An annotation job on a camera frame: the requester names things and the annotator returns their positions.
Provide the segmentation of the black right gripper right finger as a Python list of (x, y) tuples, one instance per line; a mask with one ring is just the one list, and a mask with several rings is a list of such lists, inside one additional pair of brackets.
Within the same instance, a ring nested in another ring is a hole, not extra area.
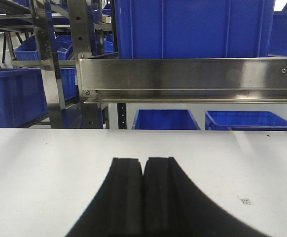
[(146, 237), (249, 237), (251, 229), (210, 200), (178, 162), (149, 158), (143, 173)]

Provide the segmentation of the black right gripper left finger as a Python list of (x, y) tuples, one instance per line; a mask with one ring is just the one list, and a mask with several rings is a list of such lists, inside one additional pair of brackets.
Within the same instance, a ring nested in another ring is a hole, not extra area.
[(143, 236), (143, 175), (135, 158), (113, 158), (107, 176), (71, 237)]

